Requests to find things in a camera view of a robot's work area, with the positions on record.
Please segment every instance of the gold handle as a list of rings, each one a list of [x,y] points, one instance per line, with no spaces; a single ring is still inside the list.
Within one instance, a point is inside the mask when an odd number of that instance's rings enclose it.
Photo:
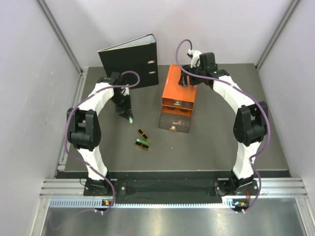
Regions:
[[[177,131],[177,129],[176,129],[175,126],[171,126],[171,127],[169,128],[169,130],[170,130],[170,131],[175,131],[175,132]]]
[[[181,104],[179,102],[175,102],[174,107],[181,107]]]

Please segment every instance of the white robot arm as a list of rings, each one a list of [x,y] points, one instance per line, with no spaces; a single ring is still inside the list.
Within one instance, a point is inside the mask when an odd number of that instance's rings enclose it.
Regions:
[[[119,74],[114,76],[116,78],[101,78],[90,95],[95,94],[100,89],[117,85]],[[68,129],[69,142],[78,149],[84,161],[90,164],[87,165],[87,168],[91,181],[103,181],[100,175],[96,174],[91,167],[103,176],[107,175],[107,168],[103,163],[98,146],[101,132],[97,116],[110,99],[116,105],[116,112],[120,116],[127,118],[129,122],[132,122],[133,115],[131,112],[129,88],[108,88],[96,93],[95,96],[78,107]]]
[[[250,157],[257,153],[263,137],[267,133],[265,120],[255,103],[233,88],[240,89],[231,76],[225,70],[218,70],[213,53],[202,54],[200,51],[189,49],[188,56],[192,58],[192,61],[190,65],[183,67],[185,70],[196,75],[214,77],[232,85],[229,86],[220,81],[205,80],[190,76],[191,85],[200,83],[209,85],[215,92],[222,96],[236,115],[233,132],[238,141],[238,150],[230,182],[233,185],[233,189],[241,191],[242,187],[252,183],[253,169],[251,163],[254,162],[255,158],[252,158],[252,161],[250,161]],[[188,82],[185,80],[186,78],[187,75],[183,72],[179,84],[187,86]],[[267,104],[265,102],[260,102],[260,104],[268,115]]]

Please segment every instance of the white wall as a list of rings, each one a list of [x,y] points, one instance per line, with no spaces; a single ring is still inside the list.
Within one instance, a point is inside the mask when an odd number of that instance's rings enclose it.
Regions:
[[[0,231],[25,236],[78,73],[34,0],[0,3]]]
[[[46,0],[81,67],[97,51],[153,33],[158,63],[175,63],[185,38],[218,63],[257,63],[291,0]],[[188,45],[180,61],[188,63]]]
[[[293,174],[315,207],[315,1],[303,0],[260,74]]]

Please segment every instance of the gray table surface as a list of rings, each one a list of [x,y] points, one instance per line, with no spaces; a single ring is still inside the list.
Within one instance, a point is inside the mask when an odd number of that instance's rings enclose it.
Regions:
[[[219,68],[228,71],[240,88],[258,101],[266,100],[253,64],[220,64]],[[197,87],[188,134],[158,128],[168,69],[169,65],[158,67],[159,85],[130,91],[133,124],[118,117],[112,102],[100,112],[102,139],[99,147],[105,165],[110,171],[231,170],[237,152],[232,132],[235,114],[220,95],[204,84]],[[82,97],[93,90],[102,76],[105,76],[102,67],[89,68]],[[259,170],[287,170],[286,158],[269,117],[272,140],[255,165]],[[149,151],[134,146],[135,139],[140,137],[136,132],[139,128],[150,137]],[[70,151],[78,154],[73,148]],[[65,171],[86,170],[82,163],[68,158]]]
[[[306,236],[294,199],[259,199],[245,215],[230,209],[112,209],[101,216],[50,208],[42,236]]]

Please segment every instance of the orange drawer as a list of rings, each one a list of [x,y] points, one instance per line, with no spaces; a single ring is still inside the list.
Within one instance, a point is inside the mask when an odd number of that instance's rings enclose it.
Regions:
[[[162,105],[193,110],[196,87],[183,87],[179,85],[178,82],[180,77],[180,67],[177,65],[170,65],[162,95]]]
[[[177,107],[168,107],[168,106],[162,106],[162,112],[182,115],[186,117],[191,117],[191,114],[192,114],[192,110],[177,108]]]

